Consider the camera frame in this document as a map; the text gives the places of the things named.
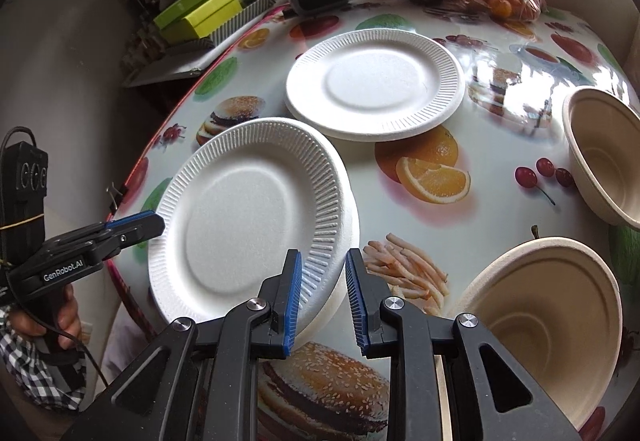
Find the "left plaid sleeve forearm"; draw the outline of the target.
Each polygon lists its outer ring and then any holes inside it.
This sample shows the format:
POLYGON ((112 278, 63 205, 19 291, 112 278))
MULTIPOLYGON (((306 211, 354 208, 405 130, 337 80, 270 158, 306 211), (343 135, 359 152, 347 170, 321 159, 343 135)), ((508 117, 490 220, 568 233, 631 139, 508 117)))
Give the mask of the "left plaid sleeve forearm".
POLYGON ((1 361, 29 400, 45 409, 78 412, 86 395, 87 367, 85 354, 73 365, 79 387, 68 390, 63 380, 56 381, 53 367, 44 363, 33 343, 17 334, 9 321, 9 309, 1 309, 1 361))

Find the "left hand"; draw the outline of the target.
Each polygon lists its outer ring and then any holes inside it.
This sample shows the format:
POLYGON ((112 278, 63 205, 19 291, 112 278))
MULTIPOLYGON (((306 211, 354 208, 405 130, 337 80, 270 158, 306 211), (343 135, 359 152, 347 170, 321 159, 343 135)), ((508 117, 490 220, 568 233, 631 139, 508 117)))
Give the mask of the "left hand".
POLYGON ((64 335, 58 336, 58 344, 63 350, 76 347, 76 339, 81 333, 81 320, 79 305, 74 294, 74 286, 68 284, 63 289, 63 297, 56 308, 56 317, 49 302, 44 302, 44 310, 41 313, 27 313, 22 309, 11 308, 8 314, 8 323, 18 335, 26 340, 32 340, 43 336, 48 330, 42 324, 64 331, 64 335))

